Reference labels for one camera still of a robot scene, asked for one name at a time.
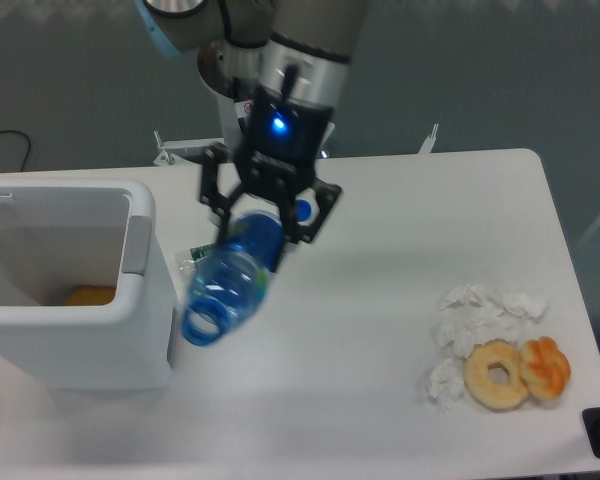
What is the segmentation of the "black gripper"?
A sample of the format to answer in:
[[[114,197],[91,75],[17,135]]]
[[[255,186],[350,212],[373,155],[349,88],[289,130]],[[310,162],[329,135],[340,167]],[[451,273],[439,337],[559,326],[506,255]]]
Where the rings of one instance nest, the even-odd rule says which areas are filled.
[[[278,207],[282,235],[274,273],[289,247],[315,240],[342,194],[339,185],[314,181],[318,150],[332,114],[331,107],[285,100],[263,86],[255,89],[244,139],[234,156],[242,186],[238,184],[229,196],[219,191],[219,167],[230,157],[227,147],[215,143],[202,154],[199,202],[216,221],[217,241],[227,238],[232,208],[242,187],[248,194],[273,200]],[[299,198],[309,187],[313,200]]]

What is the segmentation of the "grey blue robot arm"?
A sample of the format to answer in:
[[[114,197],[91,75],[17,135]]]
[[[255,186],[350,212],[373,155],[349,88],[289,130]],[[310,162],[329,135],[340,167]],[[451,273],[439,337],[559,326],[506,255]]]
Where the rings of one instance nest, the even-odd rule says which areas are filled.
[[[199,199],[229,235],[244,195],[275,205],[286,248],[314,240],[341,189],[316,175],[327,129],[346,81],[366,1],[141,1],[156,45],[198,54],[207,87],[233,107],[223,144],[202,156]]]

